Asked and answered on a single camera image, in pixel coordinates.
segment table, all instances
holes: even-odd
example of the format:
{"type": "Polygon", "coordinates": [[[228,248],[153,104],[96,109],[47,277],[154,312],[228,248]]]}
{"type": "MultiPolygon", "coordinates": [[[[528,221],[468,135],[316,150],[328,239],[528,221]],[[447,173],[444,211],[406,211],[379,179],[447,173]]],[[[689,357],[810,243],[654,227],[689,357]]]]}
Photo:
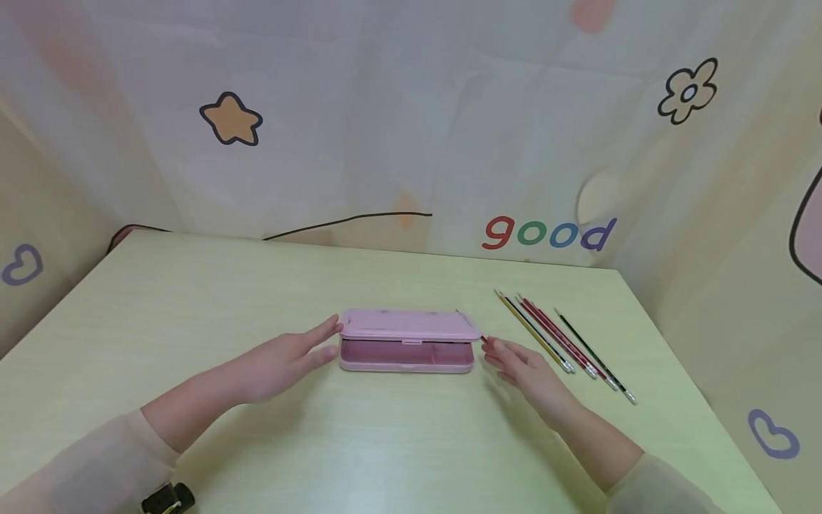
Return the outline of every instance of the table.
{"type": "MultiPolygon", "coordinates": [[[[558,307],[640,402],[563,373],[591,409],[727,512],[779,512],[616,271],[140,231],[0,361],[0,492],[105,420],[348,307],[459,308],[538,350],[494,288],[558,307]]],[[[465,375],[332,364],[229,412],[176,479],[202,514],[601,512],[561,440],[481,362],[465,375]]]]}

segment right hand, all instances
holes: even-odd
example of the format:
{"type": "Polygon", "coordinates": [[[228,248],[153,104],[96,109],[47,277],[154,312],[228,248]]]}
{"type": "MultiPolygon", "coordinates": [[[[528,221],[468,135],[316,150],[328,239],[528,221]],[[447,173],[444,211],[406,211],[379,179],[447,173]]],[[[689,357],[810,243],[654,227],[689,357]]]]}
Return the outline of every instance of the right hand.
{"type": "Polygon", "coordinates": [[[545,358],[514,342],[489,337],[483,344],[485,360],[497,375],[516,387],[553,430],[584,407],[554,373],[545,358]]]}

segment beige sleeve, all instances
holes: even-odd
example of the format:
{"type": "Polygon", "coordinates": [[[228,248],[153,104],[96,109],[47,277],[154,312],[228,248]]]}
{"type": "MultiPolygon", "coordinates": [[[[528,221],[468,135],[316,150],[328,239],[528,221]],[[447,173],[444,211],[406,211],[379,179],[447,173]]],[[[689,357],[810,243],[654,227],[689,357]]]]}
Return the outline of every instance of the beige sleeve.
{"type": "Polygon", "coordinates": [[[135,410],[108,421],[0,497],[0,512],[126,514],[171,479],[179,455],[135,410]]]}
{"type": "Polygon", "coordinates": [[[607,492],[607,497],[608,514],[723,514],[679,471],[647,453],[607,492]]]}

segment orange star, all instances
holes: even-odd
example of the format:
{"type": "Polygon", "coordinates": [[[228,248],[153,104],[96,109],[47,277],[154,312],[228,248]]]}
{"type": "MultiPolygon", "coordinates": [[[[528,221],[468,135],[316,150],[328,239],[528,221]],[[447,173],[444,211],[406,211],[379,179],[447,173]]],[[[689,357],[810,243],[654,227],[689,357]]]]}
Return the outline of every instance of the orange star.
{"type": "Polygon", "coordinates": [[[259,142],[256,130],[262,125],[262,116],[247,109],[231,91],[220,95],[216,104],[200,107],[200,115],[211,125],[217,141],[224,145],[240,141],[243,145],[256,146],[259,142]]]}

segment left hand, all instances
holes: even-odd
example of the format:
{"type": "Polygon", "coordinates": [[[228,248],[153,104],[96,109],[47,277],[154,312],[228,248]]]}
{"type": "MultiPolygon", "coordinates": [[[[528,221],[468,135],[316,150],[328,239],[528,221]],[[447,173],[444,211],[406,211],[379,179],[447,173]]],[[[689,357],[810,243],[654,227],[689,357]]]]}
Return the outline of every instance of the left hand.
{"type": "Polygon", "coordinates": [[[337,357],[336,345],[312,349],[343,330],[335,314],[302,334],[283,334],[224,364],[240,388],[243,403],[261,403],[282,394],[337,357]]]}

